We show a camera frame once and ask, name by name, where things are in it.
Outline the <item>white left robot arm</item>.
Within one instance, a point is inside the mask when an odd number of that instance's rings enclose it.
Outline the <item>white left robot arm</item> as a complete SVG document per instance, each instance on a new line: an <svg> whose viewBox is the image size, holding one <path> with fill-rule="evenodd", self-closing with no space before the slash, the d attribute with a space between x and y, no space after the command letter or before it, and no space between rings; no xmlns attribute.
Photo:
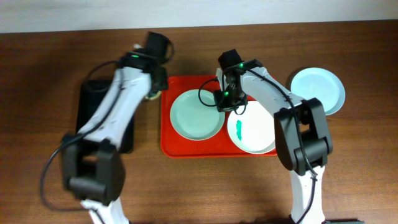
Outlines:
<svg viewBox="0 0 398 224"><path fill-rule="evenodd" d="M165 53L128 52L99 107L60 147L63 186L88 210L94 223L129 223L120 194L126 171L120 158L125 133L140 102L168 88Z"/></svg>

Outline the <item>mint green plate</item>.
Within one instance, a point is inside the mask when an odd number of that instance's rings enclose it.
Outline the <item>mint green plate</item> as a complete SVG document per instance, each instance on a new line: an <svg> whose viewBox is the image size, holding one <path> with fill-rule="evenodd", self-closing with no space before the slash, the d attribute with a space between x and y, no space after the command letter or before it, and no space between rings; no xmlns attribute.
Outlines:
<svg viewBox="0 0 398 224"><path fill-rule="evenodd" d="M170 122L174 130L183 138L204 141L215 136L223 127L225 113L214 105L212 92L208 90L188 90L179 95L170 109Z"/></svg>

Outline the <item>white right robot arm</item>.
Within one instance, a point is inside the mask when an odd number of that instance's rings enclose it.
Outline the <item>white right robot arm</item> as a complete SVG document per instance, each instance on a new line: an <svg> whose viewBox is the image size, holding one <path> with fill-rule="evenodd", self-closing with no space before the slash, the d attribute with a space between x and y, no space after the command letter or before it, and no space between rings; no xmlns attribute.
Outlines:
<svg viewBox="0 0 398 224"><path fill-rule="evenodd" d="M236 110L253 97L274 119L275 148L289 171L293 205L292 223L325 223L322 209L322 178L333 150L322 103L305 100L274 80L260 61L240 58L218 60L221 90L216 99L220 111Z"/></svg>

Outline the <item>green yellow sponge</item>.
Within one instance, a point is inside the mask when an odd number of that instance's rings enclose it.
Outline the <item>green yellow sponge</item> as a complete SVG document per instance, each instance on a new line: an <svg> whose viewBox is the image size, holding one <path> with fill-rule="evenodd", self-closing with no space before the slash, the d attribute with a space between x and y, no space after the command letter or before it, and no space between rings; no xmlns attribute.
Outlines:
<svg viewBox="0 0 398 224"><path fill-rule="evenodd" d="M150 92L150 93L148 93L148 94L145 96L144 99L145 99L145 100L148 100L148 101L155 100L155 99L157 99L158 97L160 97L161 94L162 94L161 91Z"/></svg>

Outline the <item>light blue plate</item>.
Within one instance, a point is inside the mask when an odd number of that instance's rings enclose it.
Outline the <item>light blue plate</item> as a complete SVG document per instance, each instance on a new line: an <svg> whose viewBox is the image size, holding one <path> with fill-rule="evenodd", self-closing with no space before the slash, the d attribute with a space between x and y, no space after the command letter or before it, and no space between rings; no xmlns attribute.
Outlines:
<svg viewBox="0 0 398 224"><path fill-rule="evenodd" d="M320 100L326 115L337 113L345 103L343 83L334 73L324 68L302 68L292 75L288 86L292 93L306 100Z"/></svg>

